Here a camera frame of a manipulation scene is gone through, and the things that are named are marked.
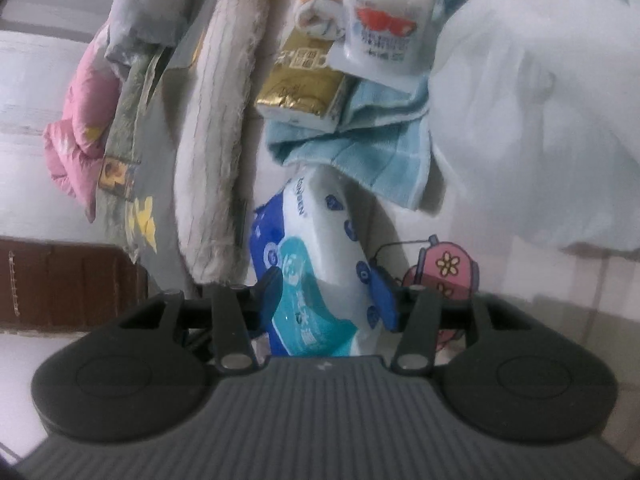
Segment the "gold tissue pack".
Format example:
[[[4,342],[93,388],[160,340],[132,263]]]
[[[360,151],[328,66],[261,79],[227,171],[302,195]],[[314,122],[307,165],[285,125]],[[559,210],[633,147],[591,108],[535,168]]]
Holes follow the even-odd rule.
[[[294,28],[258,92],[262,118],[332,133],[352,86],[352,78],[329,66],[332,41],[314,39]]]

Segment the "grey bed sheet yellow prints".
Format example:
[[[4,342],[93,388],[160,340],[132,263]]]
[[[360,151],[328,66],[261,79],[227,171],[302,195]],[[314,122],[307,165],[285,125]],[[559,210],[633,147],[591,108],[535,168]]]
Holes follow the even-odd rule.
[[[107,239],[163,290],[200,294],[179,248],[176,158],[189,68],[217,0],[114,0],[107,62],[122,92],[105,145],[96,212]]]

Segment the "pink grey quilt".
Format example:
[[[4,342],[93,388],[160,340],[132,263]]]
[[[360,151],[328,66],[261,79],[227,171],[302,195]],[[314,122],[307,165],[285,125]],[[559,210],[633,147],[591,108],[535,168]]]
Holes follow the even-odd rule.
[[[53,183],[96,218],[96,187],[105,143],[131,67],[154,48],[175,47],[188,28],[193,0],[112,0],[67,88],[62,118],[43,131]]]

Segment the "white plastic bag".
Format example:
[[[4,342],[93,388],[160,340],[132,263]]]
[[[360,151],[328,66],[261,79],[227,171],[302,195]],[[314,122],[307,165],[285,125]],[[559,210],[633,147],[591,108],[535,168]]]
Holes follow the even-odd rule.
[[[466,0],[439,34],[432,147],[500,230],[639,246],[639,0]]]

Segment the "brown wooden furniture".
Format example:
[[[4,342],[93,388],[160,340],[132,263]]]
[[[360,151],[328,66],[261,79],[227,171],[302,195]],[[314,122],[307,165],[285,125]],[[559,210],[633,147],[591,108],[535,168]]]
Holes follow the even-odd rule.
[[[146,271],[118,248],[1,241],[2,330],[91,330],[147,294]]]

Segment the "light blue towel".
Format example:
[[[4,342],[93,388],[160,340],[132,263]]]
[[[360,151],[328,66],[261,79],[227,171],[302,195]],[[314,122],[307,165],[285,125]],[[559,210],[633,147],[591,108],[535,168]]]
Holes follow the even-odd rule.
[[[411,93],[358,80],[331,133],[268,119],[266,148],[281,166],[332,166],[384,200],[416,210],[432,160],[428,76],[419,75]]]

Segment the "blue white wipes pack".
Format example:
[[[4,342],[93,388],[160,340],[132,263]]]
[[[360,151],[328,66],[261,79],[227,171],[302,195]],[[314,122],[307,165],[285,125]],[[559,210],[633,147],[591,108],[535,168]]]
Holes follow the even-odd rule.
[[[258,278],[282,273],[268,326],[274,356],[370,356],[382,330],[371,270],[332,167],[306,168],[255,210],[250,256]]]

